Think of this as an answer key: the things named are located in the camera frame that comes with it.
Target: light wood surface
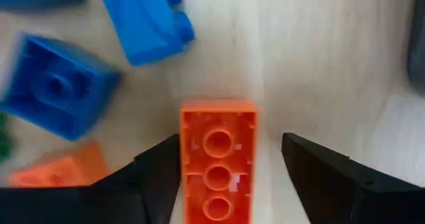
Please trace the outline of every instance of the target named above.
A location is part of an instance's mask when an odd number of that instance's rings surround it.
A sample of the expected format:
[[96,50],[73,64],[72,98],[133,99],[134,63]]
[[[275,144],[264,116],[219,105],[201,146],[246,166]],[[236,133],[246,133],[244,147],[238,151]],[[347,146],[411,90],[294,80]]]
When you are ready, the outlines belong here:
[[[405,75],[413,0],[185,0],[197,40],[141,68],[126,61],[102,0],[43,15],[0,13],[0,59],[17,31],[81,46],[124,81],[91,136],[111,169],[178,131],[186,98],[250,98],[261,108],[253,223],[308,223],[279,151],[295,132],[372,168],[425,185],[425,101]],[[73,144],[18,118],[4,177]],[[178,199],[172,223],[181,223]]]

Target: black object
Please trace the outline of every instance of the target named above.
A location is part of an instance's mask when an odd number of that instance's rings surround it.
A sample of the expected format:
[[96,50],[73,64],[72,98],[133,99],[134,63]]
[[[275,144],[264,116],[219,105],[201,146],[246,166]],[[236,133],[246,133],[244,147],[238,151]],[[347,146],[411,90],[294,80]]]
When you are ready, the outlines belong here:
[[295,134],[284,134],[288,173],[312,224],[425,223],[425,189]]
[[410,32],[407,73],[410,83],[425,94],[425,0],[416,0]]
[[166,224],[179,183],[175,134],[90,187],[0,189],[0,223]]

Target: orange lego brick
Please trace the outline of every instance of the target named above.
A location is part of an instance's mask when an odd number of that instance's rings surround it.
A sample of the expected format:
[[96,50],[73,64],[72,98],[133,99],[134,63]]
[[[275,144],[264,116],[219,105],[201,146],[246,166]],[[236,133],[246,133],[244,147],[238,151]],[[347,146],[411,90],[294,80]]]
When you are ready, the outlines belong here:
[[83,146],[51,153],[9,177],[13,187],[74,187],[91,185],[109,175],[100,149],[92,140]]
[[250,223],[258,109],[194,100],[180,111],[185,224]]

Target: table surface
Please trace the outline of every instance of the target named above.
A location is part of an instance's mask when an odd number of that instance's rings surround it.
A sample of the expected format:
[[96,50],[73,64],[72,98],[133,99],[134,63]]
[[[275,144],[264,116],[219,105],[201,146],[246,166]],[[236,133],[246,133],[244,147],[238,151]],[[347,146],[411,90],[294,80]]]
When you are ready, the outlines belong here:
[[[261,126],[253,223],[308,223],[279,152],[283,132],[425,185],[425,102],[405,72],[412,2],[185,0],[196,41],[139,68],[124,57],[102,0],[47,14],[0,13],[0,68],[10,65],[18,31],[63,39],[118,67],[122,85],[90,134],[112,170],[178,132],[186,98],[254,100]],[[3,182],[45,152],[74,145],[18,118],[10,128],[16,149],[0,167]],[[172,223],[182,223],[180,198]]]

